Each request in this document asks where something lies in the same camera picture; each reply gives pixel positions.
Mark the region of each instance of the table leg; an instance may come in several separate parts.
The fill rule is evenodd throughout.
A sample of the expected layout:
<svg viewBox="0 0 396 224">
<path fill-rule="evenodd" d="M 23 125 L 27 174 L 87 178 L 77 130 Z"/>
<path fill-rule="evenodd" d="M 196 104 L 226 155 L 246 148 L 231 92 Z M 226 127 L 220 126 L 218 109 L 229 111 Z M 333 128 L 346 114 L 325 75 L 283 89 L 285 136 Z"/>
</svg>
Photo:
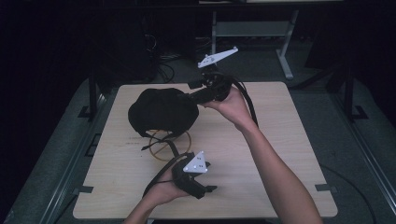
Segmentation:
<svg viewBox="0 0 396 224">
<path fill-rule="evenodd" d="M 285 55 L 286 55 L 286 51 L 289 46 L 291 35 L 293 34 L 293 30 L 294 30 L 295 22 L 297 20 L 298 12 L 299 12 L 299 10 L 293 11 L 293 14 L 291 15 L 291 20 L 289 22 L 288 30 L 285 35 L 285 42 L 282 46 L 282 49 L 276 50 L 277 58 L 279 59 L 280 65 L 282 66 L 282 69 L 283 69 L 283 73 L 285 74 L 285 77 L 287 79 L 293 79 L 293 74 L 290 70 L 290 67 L 289 67 L 288 61 L 286 60 Z"/>
<path fill-rule="evenodd" d="M 212 54 L 216 53 L 216 11 L 213 11 L 212 19 Z"/>
</svg>

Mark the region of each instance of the wrist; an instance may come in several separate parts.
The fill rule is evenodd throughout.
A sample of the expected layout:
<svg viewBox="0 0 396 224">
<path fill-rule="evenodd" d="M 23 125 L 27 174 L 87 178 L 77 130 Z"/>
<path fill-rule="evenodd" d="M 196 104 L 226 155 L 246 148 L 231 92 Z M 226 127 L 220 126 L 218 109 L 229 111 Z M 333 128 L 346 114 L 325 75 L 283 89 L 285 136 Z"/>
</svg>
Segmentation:
<svg viewBox="0 0 396 224">
<path fill-rule="evenodd" d="M 155 195 L 151 194 L 150 192 L 142 198 L 141 203 L 147 210 L 152 210 L 160 205 L 158 198 L 156 198 Z"/>
<path fill-rule="evenodd" d="M 125 218 L 123 224 L 143 224 L 149 218 L 152 210 L 156 207 L 149 197 L 143 197 L 134 210 Z"/>
<path fill-rule="evenodd" d="M 241 122 L 235 123 L 235 128 L 239 130 L 241 133 L 248 133 L 254 131 L 255 129 L 259 129 L 257 124 L 253 121 L 253 119 L 243 120 Z"/>
</svg>

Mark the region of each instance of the table surface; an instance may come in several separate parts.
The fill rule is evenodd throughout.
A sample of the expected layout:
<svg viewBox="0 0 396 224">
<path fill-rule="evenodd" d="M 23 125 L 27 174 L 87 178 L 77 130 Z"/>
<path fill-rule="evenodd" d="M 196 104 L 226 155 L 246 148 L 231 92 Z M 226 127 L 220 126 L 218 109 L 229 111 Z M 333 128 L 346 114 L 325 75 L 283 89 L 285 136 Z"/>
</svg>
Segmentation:
<svg viewBox="0 0 396 224">
<path fill-rule="evenodd" d="M 245 83 L 255 106 L 261 130 L 275 151 L 302 180 L 322 217 L 334 217 L 337 207 L 328 190 L 317 158 L 309 143 L 289 91 L 282 82 Z M 102 137 L 92 159 L 74 209 L 76 218 L 125 218 L 139 202 L 149 181 L 166 161 L 141 151 L 149 139 L 141 137 L 128 122 L 128 109 L 147 89 L 177 88 L 187 84 L 128 85 L 119 89 Z M 159 206 L 150 218 L 252 218 L 276 217 L 242 134 L 217 111 L 199 106 L 200 115 L 189 129 L 191 150 L 205 152 L 208 172 L 196 178 L 218 188 L 204 198 L 176 199 Z M 188 147 L 187 135 L 175 140 L 179 149 Z"/>
</svg>

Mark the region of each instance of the vr controller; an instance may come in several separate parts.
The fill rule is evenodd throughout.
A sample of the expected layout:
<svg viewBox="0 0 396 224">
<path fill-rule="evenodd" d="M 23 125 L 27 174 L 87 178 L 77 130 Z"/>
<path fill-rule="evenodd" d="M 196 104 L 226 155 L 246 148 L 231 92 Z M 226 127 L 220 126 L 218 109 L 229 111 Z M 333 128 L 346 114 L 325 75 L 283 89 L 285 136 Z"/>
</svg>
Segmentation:
<svg viewBox="0 0 396 224">
<path fill-rule="evenodd" d="M 212 192 L 217 188 L 217 186 L 203 186 L 194 180 L 196 176 L 206 173 L 206 167 L 210 165 L 205 161 L 203 153 L 200 152 L 196 156 L 193 152 L 187 153 L 187 158 L 178 161 L 172 168 L 175 185 L 197 199 L 201 199 L 205 193 Z"/>
<path fill-rule="evenodd" d="M 180 98 L 188 98 L 196 104 L 203 104 L 213 100 L 223 101 L 227 98 L 230 93 L 231 86 L 233 85 L 233 78 L 225 76 L 218 71 L 214 71 L 215 66 L 207 68 L 207 72 L 203 72 L 203 79 L 189 82 L 189 88 L 191 90 L 203 88 L 193 93 L 184 93 L 180 95 Z"/>
</svg>

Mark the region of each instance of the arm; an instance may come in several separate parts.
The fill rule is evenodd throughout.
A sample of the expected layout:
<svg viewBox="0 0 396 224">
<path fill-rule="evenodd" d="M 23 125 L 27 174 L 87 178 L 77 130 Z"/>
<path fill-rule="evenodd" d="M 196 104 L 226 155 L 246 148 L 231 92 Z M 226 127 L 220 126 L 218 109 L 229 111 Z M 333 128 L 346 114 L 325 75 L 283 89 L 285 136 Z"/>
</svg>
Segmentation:
<svg viewBox="0 0 396 224">
<path fill-rule="evenodd" d="M 134 210 L 124 220 L 124 224 L 145 224 L 152 210 L 157 206 L 147 195 L 137 204 Z"/>
<path fill-rule="evenodd" d="M 244 135 L 271 204 L 283 223 L 322 223 L 312 197 L 251 119 L 238 89 L 232 88 L 223 102 L 203 106 L 218 110 Z"/>
</svg>

